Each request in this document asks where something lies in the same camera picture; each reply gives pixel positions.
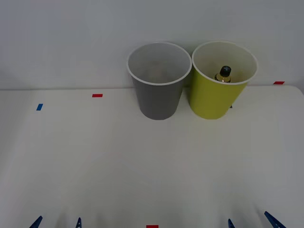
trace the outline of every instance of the blue clip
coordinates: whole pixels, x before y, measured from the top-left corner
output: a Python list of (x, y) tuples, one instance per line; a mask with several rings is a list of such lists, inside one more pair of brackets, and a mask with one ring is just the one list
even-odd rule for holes
[(42, 216), (40, 216), (29, 228), (38, 228), (41, 221), (42, 221)]
[(41, 111), (42, 105), (43, 105), (43, 104), (38, 104), (38, 107), (37, 107), (36, 111)]
[(230, 219), (228, 219), (228, 228), (235, 228)]
[(267, 211), (265, 211), (264, 215), (274, 228), (286, 228), (282, 223), (276, 220), (276, 218), (269, 214)]
[(81, 226), (81, 218), (78, 219), (76, 228), (82, 228), (82, 226)]

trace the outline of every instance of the gray cup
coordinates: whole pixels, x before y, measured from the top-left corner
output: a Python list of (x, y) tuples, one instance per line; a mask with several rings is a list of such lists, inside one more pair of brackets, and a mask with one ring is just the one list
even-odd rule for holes
[(172, 116), (191, 67), (190, 55), (172, 43), (152, 43), (133, 51), (128, 56), (127, 69), (141, 112), (153, 120)]

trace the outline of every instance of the blue tape marker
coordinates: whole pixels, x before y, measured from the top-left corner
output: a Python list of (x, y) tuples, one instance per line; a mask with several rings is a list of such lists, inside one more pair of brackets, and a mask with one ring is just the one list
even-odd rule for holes
[(40, 111), (42, 109), (42, 105), (43, 104), (38, 104), (38, 107), (37, 107), (36, 111)]

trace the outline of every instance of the tape marker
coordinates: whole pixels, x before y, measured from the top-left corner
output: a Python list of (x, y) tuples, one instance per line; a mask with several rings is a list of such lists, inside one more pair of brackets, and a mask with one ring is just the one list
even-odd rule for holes
[(38, 107), (37, 107), (36, 111), (40, 111), (42, 109), (42, 105), (43, 104), (38, 104)]
[(92, 97), (103, 97), (103, 94), (93, 94)]
[(274, 82), (274, 85), (283, 85), (284, 84), (284, 82), (282, 82), (282, 81), (276, 81), (276, 82)]

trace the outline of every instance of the yellow-green cup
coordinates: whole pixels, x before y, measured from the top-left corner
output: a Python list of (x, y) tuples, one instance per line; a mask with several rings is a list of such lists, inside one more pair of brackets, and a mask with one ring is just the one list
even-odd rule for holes
[[(190, 107), (204, 119), (218, 119), (257, 72), (257, 59), (247, 49), (226, 41), (198, 46), (192, 54), (195, 68), (190, 91)], [(231, 67), (231, 83), (214, 80), (222, 66)]]

